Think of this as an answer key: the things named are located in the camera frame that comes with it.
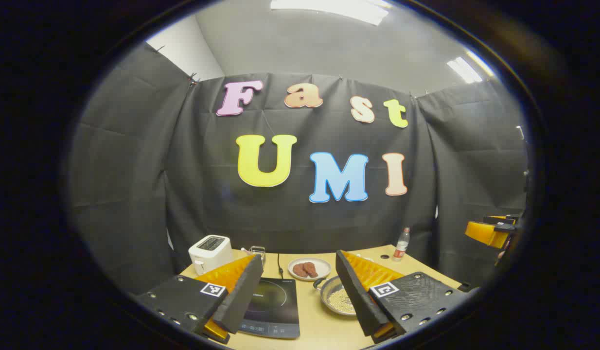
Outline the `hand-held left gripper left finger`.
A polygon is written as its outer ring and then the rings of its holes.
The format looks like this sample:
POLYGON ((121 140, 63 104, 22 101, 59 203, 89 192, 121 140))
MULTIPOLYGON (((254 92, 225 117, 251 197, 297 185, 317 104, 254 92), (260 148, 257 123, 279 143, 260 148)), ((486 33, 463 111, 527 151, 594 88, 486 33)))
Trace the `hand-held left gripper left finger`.
POLYGON ((176 275, 135 300, 175 327, 226 344, 238 332, 262 273, 260 255, 249 255, 196 278, 176 275))

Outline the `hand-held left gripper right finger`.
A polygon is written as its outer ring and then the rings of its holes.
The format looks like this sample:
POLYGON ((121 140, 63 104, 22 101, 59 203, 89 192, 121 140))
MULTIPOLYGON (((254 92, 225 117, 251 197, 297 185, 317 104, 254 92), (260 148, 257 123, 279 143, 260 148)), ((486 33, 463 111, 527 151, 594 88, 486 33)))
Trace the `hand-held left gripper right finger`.
POLYGON ((335 267, 362 332, 376 344, 427 328, 468 299, 424 272, 403 275, 344 250, 335 267))

